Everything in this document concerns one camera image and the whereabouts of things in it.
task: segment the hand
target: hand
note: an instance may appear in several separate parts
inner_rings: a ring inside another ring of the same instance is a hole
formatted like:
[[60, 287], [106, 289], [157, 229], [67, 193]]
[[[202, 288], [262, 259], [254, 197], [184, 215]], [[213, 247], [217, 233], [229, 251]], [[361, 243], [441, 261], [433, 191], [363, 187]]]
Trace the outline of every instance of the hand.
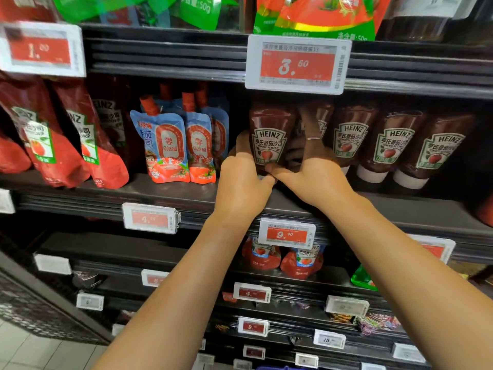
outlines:
[[250, 132], [243, 131], [236, 138], [236, 146], [221, 165], [214, 215], [250, 227], [253, 219], [267, 204], [275, 179], [268, 175], [257, 177], [250, 149]]
[[[307, 137], [311, 132], [305, 129]], [[307, 204], [327, 211], [336, 209], [345, 199], [355, 195], [339, 165], [333, 161], [334, 153], [324, 147], [322, 140], [306, 140], [300, 171], [292, 171], [277, 164], [268, 164], [265, 170], [282, 181]]]

